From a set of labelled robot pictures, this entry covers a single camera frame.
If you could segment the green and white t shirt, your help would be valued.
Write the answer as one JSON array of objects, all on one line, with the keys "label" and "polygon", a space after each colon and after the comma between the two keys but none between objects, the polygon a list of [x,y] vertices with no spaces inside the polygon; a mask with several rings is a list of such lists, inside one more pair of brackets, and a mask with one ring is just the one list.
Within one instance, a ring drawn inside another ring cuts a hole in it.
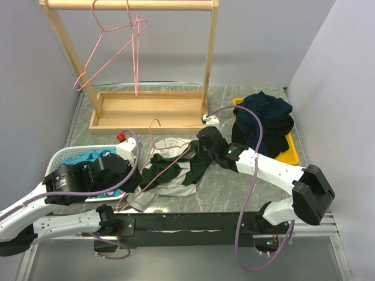
[{"label": "green and white t shirt", "polygon": [[160,140],[142,168],[141,183],[126,196],[127,206],[144,211],[160,196],[195,194],[211,162],[207,156],[199,157],[197,139],[169,137]]}]

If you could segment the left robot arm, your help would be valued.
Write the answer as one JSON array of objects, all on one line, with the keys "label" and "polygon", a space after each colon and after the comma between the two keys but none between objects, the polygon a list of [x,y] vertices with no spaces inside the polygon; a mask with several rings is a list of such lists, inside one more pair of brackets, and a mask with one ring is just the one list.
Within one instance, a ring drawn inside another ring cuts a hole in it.
[{"label": "left robot arm", "polygon": [[92,233],[110,235],[118,229],[114,211],[108,205],[76,215],[51,213],[89,197],[129,187],[134,181],[137,162],[117,154],[61,165],[49,173],[23,199],[1,211],[1,256],[27,251],[47,239]]}]

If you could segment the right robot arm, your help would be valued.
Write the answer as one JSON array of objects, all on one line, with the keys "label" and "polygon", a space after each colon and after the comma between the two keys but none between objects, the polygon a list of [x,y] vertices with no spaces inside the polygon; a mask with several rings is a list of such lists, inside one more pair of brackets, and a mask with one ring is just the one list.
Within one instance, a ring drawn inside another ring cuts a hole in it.
[{"label": "right robot arm", "polygon": [[259,210],[255,225],[265,234],[292,220],[319,225],[335,198],[333,188],[316,165],[288,165],[242,144],[229,144],[214,126],[203,128],[197,138],[199,150],[221,168],[252,175],[289,194],[289,198],[265,203]]}]

